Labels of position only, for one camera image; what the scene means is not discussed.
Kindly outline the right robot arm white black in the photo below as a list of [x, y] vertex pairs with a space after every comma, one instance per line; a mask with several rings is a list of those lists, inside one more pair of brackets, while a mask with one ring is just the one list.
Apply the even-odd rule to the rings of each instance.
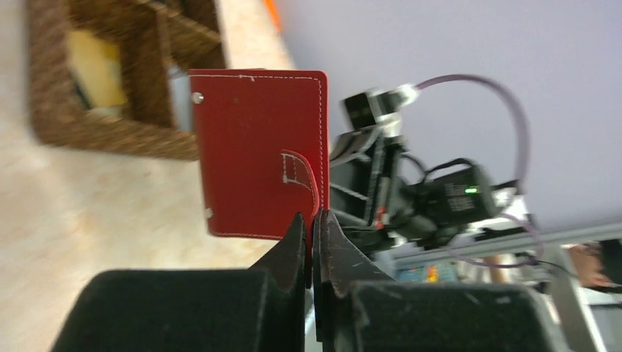
[[395, 246], [394, 235], [424, 249], [446, 246], [468, 224], [504, 211], [484, 169], [457, 158], [427, 169], [402, 136], [380, 128], [339, 136], [329, 156], [330, 200], [342, 231], [364, 254]]

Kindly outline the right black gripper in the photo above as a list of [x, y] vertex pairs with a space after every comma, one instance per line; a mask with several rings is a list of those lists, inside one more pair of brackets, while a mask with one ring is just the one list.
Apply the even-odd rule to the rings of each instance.
[[329, 156], [330, 207], [347, 239], [364, 253], [390, 249], [396, 237], [423, 239], [422, 221], [399, 166], [404, 136], [366, 128], [337, 137]]

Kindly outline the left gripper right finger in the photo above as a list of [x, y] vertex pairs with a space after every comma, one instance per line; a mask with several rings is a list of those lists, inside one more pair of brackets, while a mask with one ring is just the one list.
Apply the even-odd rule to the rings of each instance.
[[325, 351], [557, 351], [559, 328], [521, 285], [420, 284], [384, 273], [329, 210], [313, 224], [315, 325]]

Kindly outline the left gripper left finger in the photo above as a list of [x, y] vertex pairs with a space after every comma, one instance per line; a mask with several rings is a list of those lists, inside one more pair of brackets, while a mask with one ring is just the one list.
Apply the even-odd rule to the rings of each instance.
[[54, 351], [302, 351], [306, 226], [247, 269], [113, 270], [78, 296]]

